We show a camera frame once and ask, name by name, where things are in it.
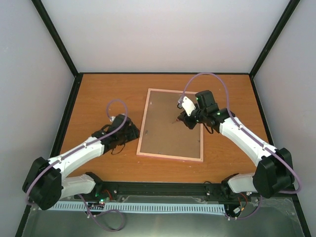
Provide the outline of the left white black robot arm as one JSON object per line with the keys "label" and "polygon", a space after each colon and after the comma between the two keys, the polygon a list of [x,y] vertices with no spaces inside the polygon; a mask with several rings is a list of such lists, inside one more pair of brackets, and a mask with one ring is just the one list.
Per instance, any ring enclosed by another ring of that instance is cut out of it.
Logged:
{"label": "left white black robot arm", "polygon": [[103,181],[93,172],[81,176],[69,175],[88,161],[113,152],[118,146],[138,139],[140,130],[125,115],[112,118],[112,123],[103,126],[75,148],[53,158],[42,157],[33,161],[22,186],[30,204],[48,210],[59,200],[79,194],[96,199],[102,195]]}

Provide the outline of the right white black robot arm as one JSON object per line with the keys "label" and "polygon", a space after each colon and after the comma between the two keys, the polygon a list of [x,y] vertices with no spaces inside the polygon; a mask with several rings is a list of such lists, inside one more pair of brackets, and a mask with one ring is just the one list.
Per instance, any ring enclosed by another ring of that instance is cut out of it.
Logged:
{"label": "right white black robot arm", "polygon": [[254,163],[256,170],[249,174],[234,174],[223,180],[223,191],[258,193],[270,198],[286,192],[295,181],[291,153],[266,143],[245,127],[228,108],[219,109],[213,94],[205,90],[195,94],[194,103],[182,95],[177,107],[182,109],[178,121],[193,129],[198,123],[212,134],[217,132],[237,145]]}

